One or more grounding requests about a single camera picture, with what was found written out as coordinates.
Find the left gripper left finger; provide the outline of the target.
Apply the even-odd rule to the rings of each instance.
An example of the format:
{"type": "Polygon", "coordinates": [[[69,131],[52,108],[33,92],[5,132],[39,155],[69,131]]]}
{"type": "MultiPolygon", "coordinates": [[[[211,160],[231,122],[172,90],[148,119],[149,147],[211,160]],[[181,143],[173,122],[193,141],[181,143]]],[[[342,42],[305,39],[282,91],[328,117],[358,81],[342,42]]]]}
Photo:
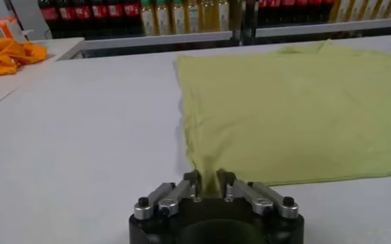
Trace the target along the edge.
{"type": "Polygon", "coordinates": [[[162,183],[154,191],[140,197],[134,205],[133,216],[139,220],[152,218],[156,212],[167,217],[178,214],[179,203],[184,198],[195,199],[201,190],[201,177],[197,170],[185,173],[183,179],[174,182],[162,183]]]}

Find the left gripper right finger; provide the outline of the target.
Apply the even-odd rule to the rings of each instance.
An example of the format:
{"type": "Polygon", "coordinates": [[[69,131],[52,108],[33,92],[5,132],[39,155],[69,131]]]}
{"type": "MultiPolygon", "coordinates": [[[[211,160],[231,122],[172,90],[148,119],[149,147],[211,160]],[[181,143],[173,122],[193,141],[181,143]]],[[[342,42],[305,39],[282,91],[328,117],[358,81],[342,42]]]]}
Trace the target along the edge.
{"type": "Polygon", "coordinates": [[[216,171],[222,198],[231,202],[236,198],[243,198],[250,205],[254,213],[266,215],[276,212],[285,219],[297,219],[299,206],[290,196],[282,196],[261,182],[244,182],[237,179],[235,173],[221,168],[216,171]]]}

